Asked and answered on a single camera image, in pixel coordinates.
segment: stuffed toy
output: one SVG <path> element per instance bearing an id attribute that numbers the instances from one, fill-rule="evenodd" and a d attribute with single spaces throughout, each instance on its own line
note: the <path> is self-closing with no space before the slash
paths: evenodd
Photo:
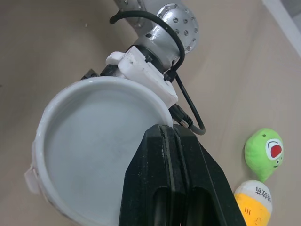
<path id="1" fill-rule="evenodd" d="M 267 226 L 272 214 L 269 189 L 260 181 L 249 180 L 234 193 L 247 226 Z"/>
<path id="2" fill-rule="evenodd" d="M 245 160 L 261 182 L 283 162 L 283 143 L 277 132 L 261 129 L 253 134 L 245 145 Z"/>

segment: green plush toy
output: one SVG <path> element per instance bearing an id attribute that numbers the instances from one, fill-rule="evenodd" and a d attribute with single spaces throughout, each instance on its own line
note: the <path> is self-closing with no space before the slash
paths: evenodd
<path id="1" fill-rule="evenodd" d="M 272 129 L 257 131 L 245 145 L 245 160 L 261 182 L 282 164 L 283 143 L 277 132 Z"/>

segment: cartoon eye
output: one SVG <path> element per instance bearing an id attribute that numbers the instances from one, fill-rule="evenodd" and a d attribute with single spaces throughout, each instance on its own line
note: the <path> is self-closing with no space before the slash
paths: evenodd
<path id="1" fill-rule="evenodd" d="M 280 158 L 281 153 L 283 152 L 283 144 L 279 139 L 270 139 L 267 141 L 266 153 L 270 160 L 276 160 Z"/>

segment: robotic arm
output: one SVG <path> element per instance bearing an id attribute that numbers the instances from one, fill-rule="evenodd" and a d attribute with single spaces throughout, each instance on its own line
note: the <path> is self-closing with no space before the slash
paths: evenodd
<path id="1" fill-rule="evenodd" d="M 114 24 L 126 18 L 138 34 L 138 40 L 126 52 L 114 52 L 106 60 L 101 76 L 117 76 L 136 81 L 155 92 L 180 125 L 203 135 L 204 124 L 176 70 L 185 54 L 199 42 L 199 27 L 193 13 L 174 0 L 115 0 L 120 11 L 110 19 Z M 176 79 L 198 122 L 176 104 L 178 96 L 171 82 Z"/>
<path id="2" fill-rule="evenodd" d="M 192 11 L 180 0 L 115 0 L 120 12 L 149 12 L 168 24 L 180 38 L 185 54 L 192 51 L 199 42 L 199 27 Z M 134 43 L 151 51 L 167 71 L 179 56 L 179 48 L 173 38 L 160 25 L 145 18 L 128 18 L 139 38 Z"/>

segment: black cable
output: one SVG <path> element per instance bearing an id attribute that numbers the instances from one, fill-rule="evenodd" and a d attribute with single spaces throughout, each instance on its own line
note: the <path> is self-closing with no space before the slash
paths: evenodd
<path id="1" fill-rule="evenodd" d="M 198 126 L 199 126 L 199 128 L 197 128 L 197 127 L 192 125 L 191 127 L 189 127 L 189 129 L 191 129 L 194 133 L 196 133 L 198 135 L 204 135 L 206 133 L 206 129 L 205 129 L 205 126 L 203 124 L 203 121 L 202 121 L 201 117 L 198 114 L 198 111 L 197 111 L 195 105 L 193 104 L 189 94 L 187 93 L 180 77 L 176 76 L 175 79 L 176 79 L 176 81 L 177 81 L 177 83 L 178 83 L 178 85 L 179 85 L 186 101 L 188 102 L 188 104 L 189 104 L 189 106 L 192 110 L 192 113 L 193 113 L 194 117 L 196 118 Z"/>
<path id="2" fill-rule="evenodd" d="M 184 62 L 185 49 L 184 49 L 184 46 L 183 46 L 179 36 L 174 32 L 174 30 L 167 23 L 165 23 L 162 19 L 157 17 L 156 15 L 149 13 L 149 12 L 145 12 L 145 11 L 125 11 L 125 12 L 119 11 L 116 15 L 114 15 L 110 18 L 110 24 L 114 24 L 117 21 L 119 21 L 120 19 L 129 18 L 129 17 L 146 18 L 146 19 L 149 19 L 149 20 L 155 22 L 162 28 L 164 28 L 164 30 L 173 38 L 177 47 L 179 48 L 180 58 L 179 58 L 178 62 L 174 66 L 171 67 L 171 70 L 173 70 L 173 71 L 178 70 L 179 67 L 182 65 L 182 63 Z"/>
<path id="3" fill-rule="evenodd" d="M 189 126 L 188 128 L 191 129 L 191 131 L 193 131 L 194 133 L 198 134 L 198 135 L 203 135 L 206 132 L 206 129 L 204 127 L 203 121 L 201 119 L 201 117 L 198 114 L 197 109 L 195 108 L 190 96 L 188 95 L 179 75 L 177 74 L 176 70 L 179 69 L 179 67 L 182 65 L 182 63 L 184 62 L 185 59 L 185 50 L 184 50 L 184 46 L 180 40 L 180 38 L 178 37 L 178 35 L 174 32 L 174 30 L 167 24 L 165 23 L 162 19 L 160 19 L 159 17 L 157 17 L 156 15 L 149 13 L 149 12 L 145 12 L 145 11 L 125 11 L 125 12 L 118 12 L 116 15 L 112 16 L 110 18 L 110 24 L 115 24 L 117 21 L 119 21 L 120 19 L 124 19 L 124 18 L 129 18 L 129 17 L 142 17 L 142 18 L 146 18 L 149 19 L 153 22 L 155 22 L 156 24 L 158 24 L 159 26 L 161 26 L 162 28 L 164 28 L 166 30 L 166 32 L 173 38 L 173 40 L 175 41 L 177 47 L 179 48 L 179 52 L 180 52 L 180 58 L 178 60 L 178 62 L 173 65 L 171 67 L 171 69 L 167 72 L 167 77 L 168 80 L 170 82 L 172 82 L 174 79 L 176 79 L 185 99 L 187 100 L 197 122 L 198 122 L 198 126 L 199 128 L 197 128 L 196 126 L 193 125 L 192 120 L 190 119 L 190 117 L 186 114 L 186 116 L 188 117 L 188 121 L 191 121 L 191 126 Z"/>

